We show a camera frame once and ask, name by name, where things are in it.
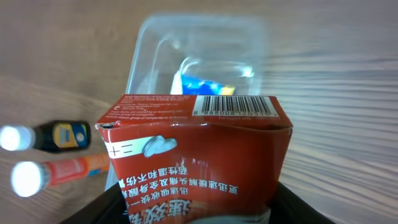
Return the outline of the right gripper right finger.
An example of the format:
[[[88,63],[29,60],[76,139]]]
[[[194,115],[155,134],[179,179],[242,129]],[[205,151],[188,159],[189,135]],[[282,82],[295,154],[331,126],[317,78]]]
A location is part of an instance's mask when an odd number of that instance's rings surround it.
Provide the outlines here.
[[[280,182],[269,206],[269,224],[335,224]]]

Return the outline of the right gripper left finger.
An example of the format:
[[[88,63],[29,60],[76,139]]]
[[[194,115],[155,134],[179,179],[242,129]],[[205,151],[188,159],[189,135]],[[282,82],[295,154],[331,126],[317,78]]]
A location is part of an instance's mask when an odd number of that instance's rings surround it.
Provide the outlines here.
[[[61,224],[130,224],[119,184],[114,184]]]

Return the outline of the red medicine box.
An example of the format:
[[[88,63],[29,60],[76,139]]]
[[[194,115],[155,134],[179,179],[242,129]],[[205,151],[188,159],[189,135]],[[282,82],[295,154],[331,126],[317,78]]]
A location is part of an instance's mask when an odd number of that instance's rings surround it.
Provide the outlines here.
[[[131,223],[267,223],[293,126],[273,96],[123,95],[96,128]]]

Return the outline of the orange Redoxon tube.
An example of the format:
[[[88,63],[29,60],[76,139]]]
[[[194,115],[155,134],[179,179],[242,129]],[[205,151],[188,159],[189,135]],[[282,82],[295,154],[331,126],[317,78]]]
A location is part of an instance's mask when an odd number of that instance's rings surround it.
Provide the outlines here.
[[[109,170],[107,153],[46,162],[18,162],[11,171],[13,191],[20,197],[30,197],[39,191]]]

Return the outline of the dark bottle white cap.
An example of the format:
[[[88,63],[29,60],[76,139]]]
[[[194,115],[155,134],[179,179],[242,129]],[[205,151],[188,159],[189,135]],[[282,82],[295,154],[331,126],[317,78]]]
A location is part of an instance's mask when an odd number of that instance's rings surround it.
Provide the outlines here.
[[[83,120],[53,120],[34,127],[1,126],[1,148],[11,152],[36,149],[56,154],[85,150],[90,144],[91,127]]]

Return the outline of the blue yellow cough drops box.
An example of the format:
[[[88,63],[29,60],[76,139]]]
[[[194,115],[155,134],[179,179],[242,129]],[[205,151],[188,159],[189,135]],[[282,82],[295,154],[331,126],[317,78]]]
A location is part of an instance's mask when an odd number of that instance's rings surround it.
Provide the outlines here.
[[[224,85],[212,80],[182,75],[177,72],[174,75],[171,95],[233,95],[236,87]]]

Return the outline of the clear plastic container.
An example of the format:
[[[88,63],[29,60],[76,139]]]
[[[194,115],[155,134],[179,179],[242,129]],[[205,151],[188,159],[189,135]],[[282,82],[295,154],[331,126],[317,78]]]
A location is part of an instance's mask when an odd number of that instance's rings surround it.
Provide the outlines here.
[[[267,31],[263,19],[209,14],[157,14],[139,29],[125,92],[181,93],[182,76],[261,95]]]

